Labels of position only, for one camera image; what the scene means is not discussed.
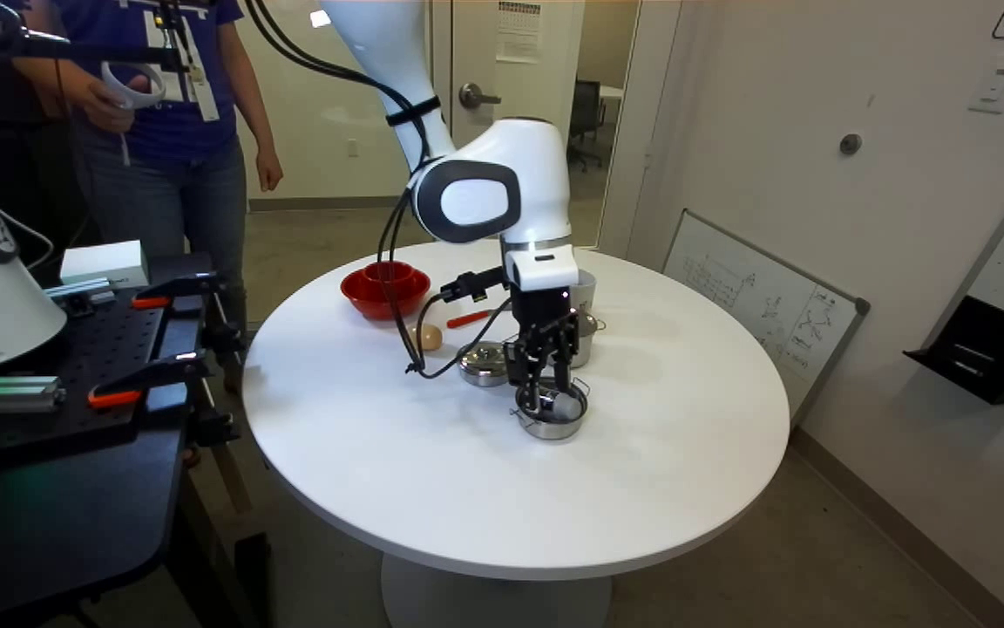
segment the red bowl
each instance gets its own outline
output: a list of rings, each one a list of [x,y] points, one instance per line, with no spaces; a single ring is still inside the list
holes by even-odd
[[[370,321],[393,321],[393,309],[416,313],[429,294],[429,275],[403,262],[373,262],[340,283],[343,297]]]

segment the door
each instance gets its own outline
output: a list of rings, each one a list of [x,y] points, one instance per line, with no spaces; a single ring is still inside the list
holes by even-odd
[[[546,119],[568,138],[581,0],[431,0],[435,91],[456,146],[494,119]]]

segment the blue shirt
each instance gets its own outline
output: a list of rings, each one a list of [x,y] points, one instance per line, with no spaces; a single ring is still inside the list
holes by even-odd
[[[148,47],[148,13],[150,7],[114,0],[55,0],[60,27],[78,47],[104,47],[104,49],[143,49]],[[218,0],[202,12],[182,12],[207,81],[218,96],[221,119],[207,121],[199,116],[199,105],[157,105],[139,109],[134,128],[125,133],[128,154],[137,160],[152,163],[199,163],[212,158],[218,151],[232,146],[237,139],[237,116],[234,116],[234,87],[225,70],[221,55],[221,26],[234,26],[241,17],[237,0]]]

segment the person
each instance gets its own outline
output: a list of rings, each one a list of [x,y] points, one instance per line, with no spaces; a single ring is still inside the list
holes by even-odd
[[[247,180],[237,112],[250,128],[266,194],[281,183],[281,163],[255,66],[237,37],[243,17],[237,0],[26,0],[22,12],[29,27],[60,31],[82,54],[86,47],[134,54],[182,42],[184,73],[113,63],[96,54],[78,60],[32,55],[15,60],[15,66],[40,96],[70,112],[78,183],[100,238],[125,238],[128,226],[148,260],[211,254],[226,285],[226,313],[247,331]]]

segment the gray floor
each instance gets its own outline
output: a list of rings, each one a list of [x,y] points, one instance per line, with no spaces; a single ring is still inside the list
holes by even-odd
[[[574,240],[592,240],[592,183],[580,183]],[[330,267],[373,252],[384,209],[255,209],[250,317]],[[266,532],[278,628],[384,628],[381,554],[298,505],[250,439],[234,444],[255,509],[237,515],[212,459],[192,472],[225,542]],[[86,615],[100,628],[192,628],[163,573],[113,589]],[[895,551],[797,452],[768,496],[723,538],[615,583],[610,628],[975,628],[942,588]]]

